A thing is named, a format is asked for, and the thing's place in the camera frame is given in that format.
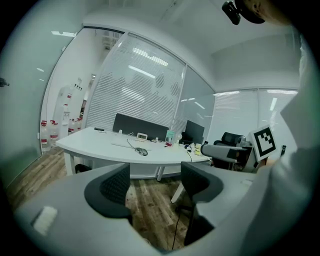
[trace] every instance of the horizontal blind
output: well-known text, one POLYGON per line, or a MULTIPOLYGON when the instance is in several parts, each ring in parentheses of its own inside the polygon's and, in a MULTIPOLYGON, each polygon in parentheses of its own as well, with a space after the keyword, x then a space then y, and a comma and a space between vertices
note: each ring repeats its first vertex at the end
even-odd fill
POLYGON ((281 116, 282 109, 297 94, 296 90, 264 90, 258 91, 259 99, 259 127, 266 124, 272 129, 277 151, 270 158, 277 159, 280 157, 282 145, 286 145, 285 153, 297 150, 296 142, 281 116))
POLYGON ((131 34, 115 47, 92 95, 86 127, 112 131, 120 113, 170 128, 185 64, 131 34))
POLYGON ((208 137, 210 144, 220 141, 225 132, 247 136, 258 127, 256 90, 215 94, 213 117, 208 137))

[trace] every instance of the small white clock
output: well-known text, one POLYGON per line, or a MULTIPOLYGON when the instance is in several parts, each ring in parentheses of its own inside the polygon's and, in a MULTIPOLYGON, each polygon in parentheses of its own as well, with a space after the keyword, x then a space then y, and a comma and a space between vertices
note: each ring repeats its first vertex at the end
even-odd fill
POLYGON ((138 132, 138 134, 136 135, 136 138, 143 140, 143 141, 146 141, 148 138, 148 135, 138 132))

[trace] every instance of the black monitor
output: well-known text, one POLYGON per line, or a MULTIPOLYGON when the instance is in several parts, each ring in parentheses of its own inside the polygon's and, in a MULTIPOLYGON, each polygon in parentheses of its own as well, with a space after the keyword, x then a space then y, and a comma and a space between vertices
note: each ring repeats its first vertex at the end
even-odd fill
POLYGON ((186 123, 185 132, 182 136, 182 141, 201 144, 204 140, 204 131, 205 128, 203 126, 188 120, 186 123))

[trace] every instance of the ceiling light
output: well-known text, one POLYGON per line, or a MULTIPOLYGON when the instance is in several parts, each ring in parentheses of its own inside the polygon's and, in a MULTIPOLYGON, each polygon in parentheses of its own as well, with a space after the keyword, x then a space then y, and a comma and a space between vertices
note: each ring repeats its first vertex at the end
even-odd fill
POLYGON ((122 87, 122 92, 124 94, 126 94, 127 96, 129 96, 130 98, 133 98, 133 99, 138 100, 140 102, 144 102, 145 101, 145 97, 143 97, 139 93, 136 93, 135 91, 130 90, 128 88, 122 87))
POLYGON ((296 90, 268 90, 270 94, 297 94, 296 90))
POLYGON ((51 31, 51 33, 56 36, 65 36, 65 37, 72 37, 72 38, 75 38, 77 35, 77 33, 69 33, 69 32, 60 33, 59 31, 51 31))
POLYGON ((215 93, 214 96, 229 95, 229 94, 239 94, 239 93, 240 93, 240 91, 228 91, 228 92, 215 93))
POLYGON ((205 110, 205 108, 203 106, 201 106, 198 102, 195 101, 194 104, 197 104, 200 108, 205 110))
POLYGON ((143 71, 143 70, 141 70, 141 69, 139 69, 139 68, 137 68, 137 67, 134 67, 134 66, 128 66, 129 67, 129 69, 132 69, 132 70, 134 70, 134 71, 137 71, 137 72, 139 72, 139 73, 141 73, 141 74, 144 74, 144 75, 146 75, 146 76, 148 76, 148 77, 150 77, 150 78, 156 78, 153 74, 149 74, 148 72, 145 72, 145 71, 143 71))
POLYGON ((272 102, 271 102, 271 105, 270 105, 270 111, 273 111, 275 109, 275 105, 277 103, 277 99, 278 98, 273 98, 272 99, 272 102))
POLYGON ((138 48, 133 48, 132 51, 134 53, 136 53, 136 54, 140 54, 140 55, 142 55, 142 56, 144 56, 144 57, 146 57, 146 58, 148 58, 150 60, 153 60, 154 62, 157 62, 157 63, 159 63, 161 65, 168 66, 168 63, 165 62, 164 60, 162 60, 162 59, 160 59, 158 57, 155 57, 155 56, 150 57, 150 56, 148 56, 148 53, 143 51, 143 50, 140 50, 138 48))

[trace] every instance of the keyboard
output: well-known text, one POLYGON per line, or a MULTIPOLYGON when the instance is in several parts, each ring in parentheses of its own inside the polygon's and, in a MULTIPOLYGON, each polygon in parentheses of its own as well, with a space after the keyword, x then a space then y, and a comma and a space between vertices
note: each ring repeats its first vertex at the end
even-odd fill
POLYGON ((126 138, 116 138, 111 142, 111 144, 115 145, 115 146, 120 146, 120 147, 132 149, 132 147, 129 145, 128 142, 134 148, 142 148, 147 151, 152 151, 152 145, 150 145, 150 143, 153 143, 153 142, 150 142, 148 140, 137 140, 137 139, 129 138, 127 141, 126 138))

